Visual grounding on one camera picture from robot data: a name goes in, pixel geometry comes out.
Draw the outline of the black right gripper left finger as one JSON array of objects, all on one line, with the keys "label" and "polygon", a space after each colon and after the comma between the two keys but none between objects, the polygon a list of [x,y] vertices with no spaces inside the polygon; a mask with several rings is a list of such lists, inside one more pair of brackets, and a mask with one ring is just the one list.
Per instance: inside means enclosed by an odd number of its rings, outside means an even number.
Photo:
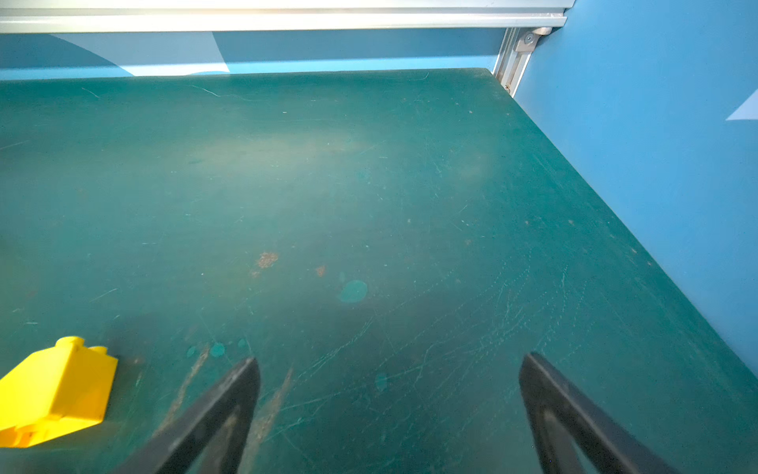
[{"label": "black right gripper left finger", "polygon": [[260,388],[258,361],[248,357],[114,472],[187,473],[200,459],[199,473],[236,473]]}]

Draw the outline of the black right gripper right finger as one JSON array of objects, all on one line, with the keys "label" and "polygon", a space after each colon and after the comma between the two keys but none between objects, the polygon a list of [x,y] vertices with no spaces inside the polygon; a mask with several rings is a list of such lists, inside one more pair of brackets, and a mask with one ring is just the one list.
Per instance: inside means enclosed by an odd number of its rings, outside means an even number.
[{"label": "black right gripper right finger", "polygon": [[584,473],[580,453],[598,473],[677,471],[539,353],[524,357],[519,387],[543,472]]}]

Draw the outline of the aluminium back frame rail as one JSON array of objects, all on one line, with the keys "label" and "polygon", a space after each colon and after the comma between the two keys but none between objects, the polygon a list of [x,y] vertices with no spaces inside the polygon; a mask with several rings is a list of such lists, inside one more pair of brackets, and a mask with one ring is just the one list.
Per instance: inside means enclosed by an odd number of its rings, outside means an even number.
[{"label": "aluminium back frame rail", "polygon": [[4,34],[562,27],[572,1],[1,0]]}]

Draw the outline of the aluminium right frame post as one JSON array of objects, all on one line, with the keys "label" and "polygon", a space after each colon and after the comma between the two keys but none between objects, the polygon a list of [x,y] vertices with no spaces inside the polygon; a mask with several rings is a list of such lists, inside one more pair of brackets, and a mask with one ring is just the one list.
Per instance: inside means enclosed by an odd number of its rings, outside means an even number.
[{"label": "aluminium right frame post", "polygon": [[548,37],[553,28],[508,28],[505,30],[493,76],[511,97],[515,97],[540,39]]}]

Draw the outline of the yellow sloped lego brick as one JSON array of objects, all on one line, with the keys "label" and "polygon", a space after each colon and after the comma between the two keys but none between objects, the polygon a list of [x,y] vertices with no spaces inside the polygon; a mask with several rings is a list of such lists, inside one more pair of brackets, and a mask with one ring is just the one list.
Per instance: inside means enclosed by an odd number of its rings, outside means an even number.
[{"label": "yellow sloped lego brick", "polygon": [[69,336],[1,379],[1,446],[30,448],[104,421],[118,360]]}]

